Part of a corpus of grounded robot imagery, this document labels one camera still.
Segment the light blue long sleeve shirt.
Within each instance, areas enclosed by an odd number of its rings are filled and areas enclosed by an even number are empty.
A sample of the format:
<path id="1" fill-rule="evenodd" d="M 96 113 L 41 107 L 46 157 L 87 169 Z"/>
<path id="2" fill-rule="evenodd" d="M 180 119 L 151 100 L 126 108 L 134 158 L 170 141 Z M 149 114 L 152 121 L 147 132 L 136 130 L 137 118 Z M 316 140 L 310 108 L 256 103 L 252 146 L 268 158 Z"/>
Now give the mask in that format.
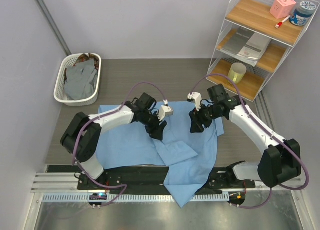
<path id="1" fill-rule="evenodd" d="M 194 104 L 170 102 L 163 140 L 152 139 L 139 122 L 113 128 L 100 135 L 97 159 L 104 169 L 136 165 L 167 166 L 164 186 L 180 207 L 187 204 L 209 178 L 217 159 L 218 137 L 224 134 L 221 118 L 203 133 L 191 133 Z"/>

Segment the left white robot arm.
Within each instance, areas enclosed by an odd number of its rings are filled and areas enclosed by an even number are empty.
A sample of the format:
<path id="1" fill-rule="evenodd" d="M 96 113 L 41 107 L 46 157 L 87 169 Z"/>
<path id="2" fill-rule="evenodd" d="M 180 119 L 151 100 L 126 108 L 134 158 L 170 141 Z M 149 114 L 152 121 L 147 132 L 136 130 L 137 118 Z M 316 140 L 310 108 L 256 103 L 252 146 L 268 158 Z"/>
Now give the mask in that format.
<path id="1" fill-rule="evenodd" d="M 131 123 L 141 123 L 149 137 L 163 140 L 163 132 L 167 126 L 165 117 L 174 110 L 165 99 L 157 112 L 152 112 L 157 101 L 143 93 L 140 98 L 126 101 L 119 107 L 99 114 L 86 115 L 77 113 L 61 137 L 60 144 L 72 155 L 79 168 L 89 175 L 89 184 L 100 190 L 107 182 L 104 168 L 96 154 L 101 134 Z"/>

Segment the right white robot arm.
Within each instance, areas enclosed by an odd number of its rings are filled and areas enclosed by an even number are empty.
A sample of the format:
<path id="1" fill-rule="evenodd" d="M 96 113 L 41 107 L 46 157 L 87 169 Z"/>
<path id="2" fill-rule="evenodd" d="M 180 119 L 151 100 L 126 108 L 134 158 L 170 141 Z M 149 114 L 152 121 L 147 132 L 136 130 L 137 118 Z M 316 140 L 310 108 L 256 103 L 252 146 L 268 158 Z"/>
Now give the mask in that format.
<path id="1" fill-rule="evenodd" d="M 202 133 L 214 120 L 226 118 L 238 126 L 261 152 L 259 162 L 240 161 L 226 168 L 226 183 L 233 188 L 244 180 L 263 182 L 273 188 L 301 175 L 298 162 L 300 145 L 294 140 L 286 140 L 274 133 L 250 110 L 238 95 L 229 96 L 222 84 L 207 90 L 211 104 L 205 105 L 200 93 L 192 92 L 187 101 L 195 104 L 189 112 L 190 133 Z"/>

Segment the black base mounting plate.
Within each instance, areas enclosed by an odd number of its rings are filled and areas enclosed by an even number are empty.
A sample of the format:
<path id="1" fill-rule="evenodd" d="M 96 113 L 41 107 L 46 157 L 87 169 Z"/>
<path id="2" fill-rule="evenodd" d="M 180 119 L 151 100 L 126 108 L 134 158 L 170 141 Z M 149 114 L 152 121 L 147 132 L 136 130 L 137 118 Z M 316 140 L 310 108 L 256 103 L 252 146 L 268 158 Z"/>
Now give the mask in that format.
<path id="1" fill-rule="evenodd" d="M 164 166 L 129 166 L 105 170 L 97 182 L 107 186 L 126 184 L 126 195 L 160 195 L 168 196 L 170 193 L 164 186 L 164 181 L 169 171 Z M 101 190 L 102 188 L 88 179 L 77 166 L 49 165 L 48 173 L 73 173 L 77 179 L 78 190 Z M 215 167 L 209 174 L 204 186 L 197 190 L 196 195 L 221 194 L 226 189 L 254 189 L 255 182 L 251 180 L 228 180 L 226 169 Z"/>

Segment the yellow translucent cup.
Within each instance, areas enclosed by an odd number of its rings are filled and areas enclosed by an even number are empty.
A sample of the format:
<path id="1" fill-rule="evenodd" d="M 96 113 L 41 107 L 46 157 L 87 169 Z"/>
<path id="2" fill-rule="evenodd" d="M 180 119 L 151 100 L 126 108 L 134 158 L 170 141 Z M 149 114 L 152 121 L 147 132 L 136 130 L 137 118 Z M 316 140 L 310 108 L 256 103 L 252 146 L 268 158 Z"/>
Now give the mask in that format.
<path id="1" fill-rule="evenodd" d="M 233 63 L 230 67 L 227 77 L 229 78 L 228 82 L 238 84 L 242 81 L 243 77 L 247 73 L 247 67 L 240 62 Z"/>

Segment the grey shirt in basket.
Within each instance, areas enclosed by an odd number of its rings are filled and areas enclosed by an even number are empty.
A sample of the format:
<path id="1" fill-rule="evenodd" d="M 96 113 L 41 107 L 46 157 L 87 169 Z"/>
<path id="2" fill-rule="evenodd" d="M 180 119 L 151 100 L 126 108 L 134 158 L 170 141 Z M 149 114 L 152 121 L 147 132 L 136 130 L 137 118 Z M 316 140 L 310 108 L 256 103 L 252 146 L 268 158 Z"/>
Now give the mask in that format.
<path id="1" fill-rule="evenodd" d="M 74 101 L 87 99 L 94 94 L 97 80 L 98 71 L 93 59 L 68 66 L 66 68 L 64 92 Z"/>

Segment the white laundry basket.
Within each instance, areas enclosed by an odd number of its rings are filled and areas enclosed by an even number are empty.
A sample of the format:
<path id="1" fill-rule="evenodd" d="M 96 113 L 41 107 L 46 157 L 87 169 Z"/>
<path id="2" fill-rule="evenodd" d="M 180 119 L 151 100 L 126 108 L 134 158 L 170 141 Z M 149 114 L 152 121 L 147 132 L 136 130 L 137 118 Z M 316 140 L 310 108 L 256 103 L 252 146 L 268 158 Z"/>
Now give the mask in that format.
<path id="1" fill-rule="evenodd" d="M 98 99 L 102 59 L 96 53 L 67 56 L 61 63 L 53 96 L 71 107 L 92 105 Z"/>

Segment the grey booklet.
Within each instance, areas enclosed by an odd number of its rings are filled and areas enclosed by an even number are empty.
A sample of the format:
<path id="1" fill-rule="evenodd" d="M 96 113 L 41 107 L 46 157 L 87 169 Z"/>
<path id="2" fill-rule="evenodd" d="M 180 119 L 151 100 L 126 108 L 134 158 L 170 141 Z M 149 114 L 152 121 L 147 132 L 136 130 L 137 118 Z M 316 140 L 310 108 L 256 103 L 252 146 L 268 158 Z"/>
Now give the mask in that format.
<path id="1" fill-rule="evenodd" d="M 220 51 L 243 63 L 255 67 L 267 50 L 271 39 L 240 27 L 222 44 Z"/>

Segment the brown patterned garment in basket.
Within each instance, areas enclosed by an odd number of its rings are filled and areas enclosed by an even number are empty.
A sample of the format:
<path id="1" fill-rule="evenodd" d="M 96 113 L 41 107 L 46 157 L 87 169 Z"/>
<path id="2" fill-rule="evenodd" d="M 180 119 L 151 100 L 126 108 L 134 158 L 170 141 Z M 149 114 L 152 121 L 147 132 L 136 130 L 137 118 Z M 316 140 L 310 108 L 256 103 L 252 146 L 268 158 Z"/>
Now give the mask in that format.
<path id="1" fill-rule="evenodd" d="M 83 62 L 86 62 L 86 61 L 89 61 L 93 59 L 94 60 L 94 65 L 95 66 L 98 66 L 100 64 L 100 60 L 99 58 L 95 55 L 95 54 L 92 54 L 92 53 L 83 53 L 81 54 L 77 60 L 75 61 L 74 65 L 78 64 L 78 63 L 83 63 Z"/>

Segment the red white marker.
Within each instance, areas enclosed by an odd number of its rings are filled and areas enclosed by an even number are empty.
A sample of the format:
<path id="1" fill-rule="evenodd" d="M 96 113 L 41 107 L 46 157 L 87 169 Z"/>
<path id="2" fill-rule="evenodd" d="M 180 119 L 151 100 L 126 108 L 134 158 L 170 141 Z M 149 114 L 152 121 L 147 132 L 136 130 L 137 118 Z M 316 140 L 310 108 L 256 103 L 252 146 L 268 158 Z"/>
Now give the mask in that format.
<path id="1" fill-rule="evenodd" d="M 279 27 L 281 27 L 286 21 L 288 21 L 290 19 L 290 15 L 288 15 L 285 19 L 283 19 L 281 22 L 277 23 L 274 27 L 276 29 L 278 29 Z"/>

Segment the pink cube power strip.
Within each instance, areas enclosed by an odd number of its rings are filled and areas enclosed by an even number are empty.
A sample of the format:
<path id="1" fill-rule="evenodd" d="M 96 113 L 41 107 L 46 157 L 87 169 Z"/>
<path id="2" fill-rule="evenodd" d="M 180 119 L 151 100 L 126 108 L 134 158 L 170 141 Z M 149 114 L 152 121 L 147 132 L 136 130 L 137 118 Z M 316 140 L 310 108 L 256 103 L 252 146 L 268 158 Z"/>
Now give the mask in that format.
<path id="1" fill-rule="evenodd" d="M 269 12 L 276 19 L 285 18 L 291 14 L 296 4 L 295 0 L 274 0 Z"/>

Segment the blue white jar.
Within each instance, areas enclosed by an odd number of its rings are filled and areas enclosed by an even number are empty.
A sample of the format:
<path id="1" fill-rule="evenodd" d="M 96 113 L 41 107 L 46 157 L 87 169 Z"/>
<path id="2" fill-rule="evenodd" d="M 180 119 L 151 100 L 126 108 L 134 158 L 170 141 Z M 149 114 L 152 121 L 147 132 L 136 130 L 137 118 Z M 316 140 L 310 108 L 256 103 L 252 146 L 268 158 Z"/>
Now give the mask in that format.
<path id="1" fill-rule="evenodd" d="M 306 23 L 316 10 L 317 5 L 315 3 L 311 1 L 302 1 L 293 11 L 293 14 L 289 18 L 289 21 L 295 26 L 303 27 L 306 25 Z"/>

